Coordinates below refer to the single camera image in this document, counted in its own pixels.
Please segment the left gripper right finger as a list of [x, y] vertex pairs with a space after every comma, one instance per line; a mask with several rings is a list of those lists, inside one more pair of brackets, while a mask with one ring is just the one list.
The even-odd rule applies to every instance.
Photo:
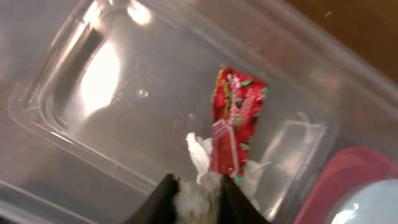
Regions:
[[221, 176], [220, 187], [219, 224], [269, 224], [230, 176]]

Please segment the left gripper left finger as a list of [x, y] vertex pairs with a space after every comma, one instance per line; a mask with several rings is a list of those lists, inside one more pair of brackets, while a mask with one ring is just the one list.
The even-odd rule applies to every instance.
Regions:
[[123, 224], [173, 224], [176, 220], [174, 197], [179, 179], [167, 174], [142, 206]]

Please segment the white tissue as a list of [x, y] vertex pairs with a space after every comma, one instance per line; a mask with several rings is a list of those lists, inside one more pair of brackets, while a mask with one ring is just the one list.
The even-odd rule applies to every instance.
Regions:
[[[180, 191], [174, 197], [178, 224], [215, 223], [219, 212], [220, 179], [219, 173], [210, 171], [210, 156], [213, 150], [212, 139], [203, 139], [194, 132], [186, 136], [190, 158], [198, 172], [195, 182], [181, 182]], [[259, 180], [268, 165], [248, 160], [240, 185], [245, 197], [259, 211], [260, 205], [254, 198]]]

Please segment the red snack wrapper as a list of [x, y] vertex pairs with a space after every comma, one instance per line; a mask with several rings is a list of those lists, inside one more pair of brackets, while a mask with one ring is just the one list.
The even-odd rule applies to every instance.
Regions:
[[262, 104], [268, 84], [232, 67], [223, 67], [216, 78], [212, 106], [212, 146], [210, 170], [228, 174], [243, 183]]

